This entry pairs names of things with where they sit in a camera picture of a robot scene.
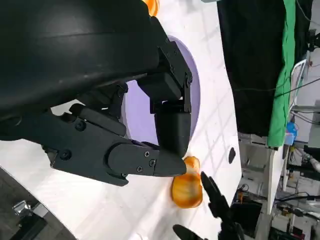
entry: black fabric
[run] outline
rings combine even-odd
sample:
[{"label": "black fabric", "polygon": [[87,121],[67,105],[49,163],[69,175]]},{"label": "black fabric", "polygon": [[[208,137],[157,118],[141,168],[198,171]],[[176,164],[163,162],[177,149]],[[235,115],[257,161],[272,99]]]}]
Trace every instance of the black fabric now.
[{"label": "black fabric", "polygon": [[[312,0],[299,1],[304,8],[308,6],[311,12]],[[286,16],[284,2],[221,0],[217,6],[238,131],[268,136],[275,96],[275,91],[270,89],[276,87],[284,66],[282,56]],[[306,34],[309,29],[308,23],[301,18],[300,13],[297,13],[299,23],[296,26],[296,59],[301,59],[306,53]]]},{"label": "black fabric", "polygon": [[[304,14],[311,19],[312,3],[313,0],[298,0]],[[310,22],[305,18],[299,5],[295,2],[295,60],[298,63],[302,60],[303,56],[308,50],[308,35],[309,35]]]}]

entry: black tool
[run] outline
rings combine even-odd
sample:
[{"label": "black tool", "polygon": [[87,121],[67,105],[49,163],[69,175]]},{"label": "black tool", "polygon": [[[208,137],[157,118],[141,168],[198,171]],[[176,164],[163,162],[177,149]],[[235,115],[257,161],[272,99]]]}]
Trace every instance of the black tool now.
[{"label": "black tool", "polygon": [[[38,143],[52,168],[118,186],[186,172],[192,74],[143,1],[1,4],[0,140]],[[125,137],[131,80],[150,98],[159,146]],[[73,99],[84,105],[51,112]]]},{"label": "black tool", "polygon": [[[218,186],[212,177],[201,173],[201,181],[203,188],[207,192],[210,202],[208,204],[212,215],[215,218],[221,218],[221,231],[218,235],[219,240],[244,240],[244,232],[242,227],[232,220],[230,207],[224,195],[221,194]],[[181,240],[203,240],[193,231],[181,225],[173,226],[174,232]]]}]

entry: peeled orange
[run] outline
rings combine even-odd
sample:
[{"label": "peeled orange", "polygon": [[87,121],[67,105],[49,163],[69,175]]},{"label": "peeled orange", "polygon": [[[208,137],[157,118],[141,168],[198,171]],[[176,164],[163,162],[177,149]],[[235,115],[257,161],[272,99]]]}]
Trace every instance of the peeled orange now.
[{"label": "peeled orange", "polygon": [[194,156],[188,156],[184,160],[186,174],[176,176],[172,183],[172,200],[183,209],[199,206],[203,199],[200,162]]}]

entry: green cloth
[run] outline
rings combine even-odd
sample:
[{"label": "green cloth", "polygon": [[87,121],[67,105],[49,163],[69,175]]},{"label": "green cloth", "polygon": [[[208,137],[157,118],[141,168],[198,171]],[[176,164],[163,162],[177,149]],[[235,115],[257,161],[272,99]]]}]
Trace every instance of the green cloth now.
[{"label": "green cloth", "polygon": [[270,147],[279,147],[284,144],[288,122],[291,71],[295,63],[295,24],[296,0],[283,0],[285,6],[285,23],[282,38],[282,56],[284,67],[278,77],[267,144]]}]

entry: screw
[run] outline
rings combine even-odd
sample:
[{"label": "screw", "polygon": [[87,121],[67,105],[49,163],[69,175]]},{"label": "screw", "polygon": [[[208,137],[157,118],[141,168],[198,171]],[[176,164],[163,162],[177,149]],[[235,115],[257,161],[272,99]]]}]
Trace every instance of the screw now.
[{"label": "screw", "polygon": [[136,168],[137,173],[141,173],[143,170],[144,170],[144,169],[143,169],[142,166],[138,166],[138,167]]},{"label": "screw", "polygon": [[150,167],[154,167],[156,165],[156,160],[152,159],[150,162],[149,162],[149,166]]},{"label": "screw", "polygon": [[86,129],[87,125],[84,121],[80,121],[75,125],[75,129],[77,129],[79,132],[82,132]]},{"label": "screw", "polygon": [[190,87],[190,78],[188,76],[186,76],[186,78],[185,78],[185,84],[186,84],[187,88]]},{"label": "screw", "polygon": [[60,155],[60,159],[65,161],[69,160],[71,157],[72,157],[72,154],[71,154],[71,151],[69,150],[64,150]]}]

